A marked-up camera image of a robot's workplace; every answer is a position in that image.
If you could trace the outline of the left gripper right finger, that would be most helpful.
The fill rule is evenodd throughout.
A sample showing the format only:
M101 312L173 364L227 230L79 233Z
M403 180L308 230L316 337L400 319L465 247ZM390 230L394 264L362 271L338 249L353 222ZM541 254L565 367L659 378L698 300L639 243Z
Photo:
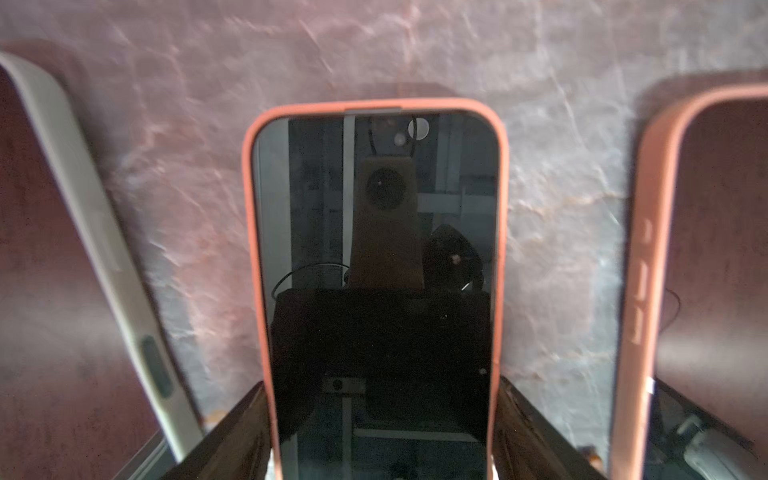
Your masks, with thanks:
M500 379L491 442L496 479L603 479L590 453L573 447L509 380Z

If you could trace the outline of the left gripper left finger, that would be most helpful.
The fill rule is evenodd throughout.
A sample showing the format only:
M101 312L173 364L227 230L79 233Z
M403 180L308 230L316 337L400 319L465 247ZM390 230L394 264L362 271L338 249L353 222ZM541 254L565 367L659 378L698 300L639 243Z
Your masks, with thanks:
M265 479L271 450L267 395L259 382L162 479Z

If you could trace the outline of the black phone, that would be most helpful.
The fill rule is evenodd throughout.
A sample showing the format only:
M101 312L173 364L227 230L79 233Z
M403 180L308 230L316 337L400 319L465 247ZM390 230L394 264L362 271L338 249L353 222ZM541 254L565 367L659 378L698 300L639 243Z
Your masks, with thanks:
M203 430L69 99L1 56L1 475L157 479Z
M639 479L653 437L705 479L767 475L767 86L660 111L637 150L608 475Z
M297 104L242 153L279 479L491 479L508 143L463 98Z

